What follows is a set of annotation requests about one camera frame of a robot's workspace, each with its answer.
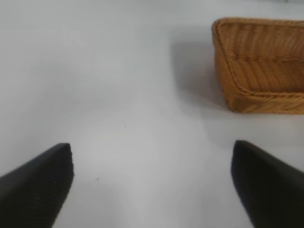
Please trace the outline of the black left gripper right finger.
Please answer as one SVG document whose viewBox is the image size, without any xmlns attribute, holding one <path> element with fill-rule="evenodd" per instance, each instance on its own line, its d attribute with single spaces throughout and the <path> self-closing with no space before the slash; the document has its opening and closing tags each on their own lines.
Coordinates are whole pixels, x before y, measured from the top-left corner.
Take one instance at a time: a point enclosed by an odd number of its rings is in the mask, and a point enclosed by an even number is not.
<svg viewBox="0 0 304 228">
<path fill-rule="evenodd" d="M 231 176 L 256 228 L 304 226 L 304 174 L 254 144 L 237 140 Z"/>
</svg>

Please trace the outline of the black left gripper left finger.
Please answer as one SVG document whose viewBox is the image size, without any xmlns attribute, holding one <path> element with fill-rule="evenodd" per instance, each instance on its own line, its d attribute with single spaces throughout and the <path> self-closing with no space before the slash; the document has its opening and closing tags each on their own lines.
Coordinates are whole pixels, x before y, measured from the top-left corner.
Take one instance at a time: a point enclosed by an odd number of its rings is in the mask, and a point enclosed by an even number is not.
<svg viewBox="0 0 304 228">
<path fill-rule="evenodd" d="M 59 143 L 0 178 L 2 228 L 50 228 L 74 178 L 70 144 Z"/>
</svg>

